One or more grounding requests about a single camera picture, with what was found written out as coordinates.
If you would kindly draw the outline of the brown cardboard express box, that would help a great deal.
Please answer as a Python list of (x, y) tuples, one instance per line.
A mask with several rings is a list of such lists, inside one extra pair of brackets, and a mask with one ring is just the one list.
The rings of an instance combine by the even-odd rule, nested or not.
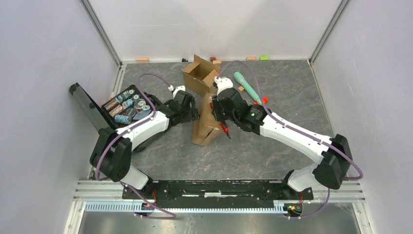
[(185, 87), (200, 96), (207, 93), (216, 94), (217, 88), (213, 82), (221, 72), (221, 67), (196, 54), (193, 55), (193, 58), (194, 61), (182, 70)]

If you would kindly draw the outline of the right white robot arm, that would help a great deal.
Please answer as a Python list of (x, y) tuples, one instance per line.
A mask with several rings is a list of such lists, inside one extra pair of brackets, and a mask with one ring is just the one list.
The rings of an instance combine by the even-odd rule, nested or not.
[(224, 132), (229, 133), (227, 121), (245, 132), (277, 140), (301, 152), (313, 164), (290, 171), (281, 186), (282, 195), (294, 199), (305, 189), (323, 185), (337, 190), (350, 168), (352, 155), (346, 137), (319, 135), (278, 117), (260, 104), (248, 104), (234, 88), (212, 97), (211, 109)]

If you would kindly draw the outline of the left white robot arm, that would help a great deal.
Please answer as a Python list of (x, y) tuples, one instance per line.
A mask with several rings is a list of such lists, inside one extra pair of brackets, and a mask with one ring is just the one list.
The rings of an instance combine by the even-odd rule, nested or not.
[(162, 102), (156, 96), (145, 93), (144, 97), (152, 110), (151, 114), (131, 125), (114, 130), (110, 127), (99, 130), (99, 139), (90, 163), (95, 167), (97, 181), (111, 180), (134, 187), (140, 198), (152, 195), (150, 177), (131, 164), (133, 150), (143, 150), (171, 127), (198, 120), (195, 98), (179, 86), (173, 98)]

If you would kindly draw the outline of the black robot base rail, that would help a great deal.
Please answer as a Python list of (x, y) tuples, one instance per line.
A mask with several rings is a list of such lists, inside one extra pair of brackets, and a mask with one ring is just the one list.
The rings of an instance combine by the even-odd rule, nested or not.
[(313, 200), (313, 191), (296, 192), (280, 180), (158, 180), (139, 190), (160, 208), (272, 208), (274, 201)]

